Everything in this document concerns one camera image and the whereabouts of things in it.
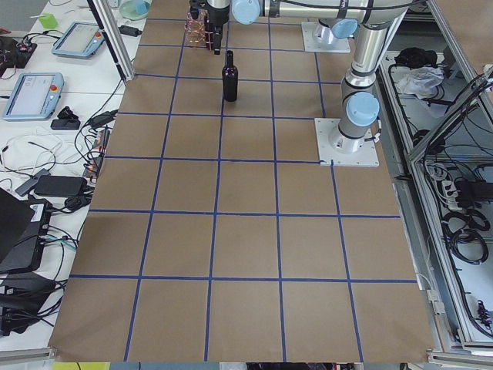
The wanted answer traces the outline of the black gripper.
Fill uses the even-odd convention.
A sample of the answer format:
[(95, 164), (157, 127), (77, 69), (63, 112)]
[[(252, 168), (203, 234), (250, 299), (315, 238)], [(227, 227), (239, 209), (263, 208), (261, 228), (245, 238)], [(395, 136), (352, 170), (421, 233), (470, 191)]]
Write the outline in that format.
[(212, 22), (211, 36), (214, 55), (221, 53), (223, 39), (223, 25), (229, 21), (230, 0), (207, 0), (209, 20)]

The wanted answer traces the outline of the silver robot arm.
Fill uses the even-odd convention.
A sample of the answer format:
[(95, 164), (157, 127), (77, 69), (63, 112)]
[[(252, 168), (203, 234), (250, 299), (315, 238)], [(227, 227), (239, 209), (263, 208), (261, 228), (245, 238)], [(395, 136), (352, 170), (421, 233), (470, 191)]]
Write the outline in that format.
[(360, 25), (382, 25), (404, 14), (410, 1), (198, 1), (213, 30), (213, 51), (220, 54), (223, 25), (230, 16), (243, 25), (259, 17), (353, 19)]
[(374, 96), (376, 71), (404, 16), (381, 25), (361, 25), (350, 68), (341, 83), (342, 115), (330, 131), (331, 146), (344, 154), (356, 153), (377, 120), (380, 103)]

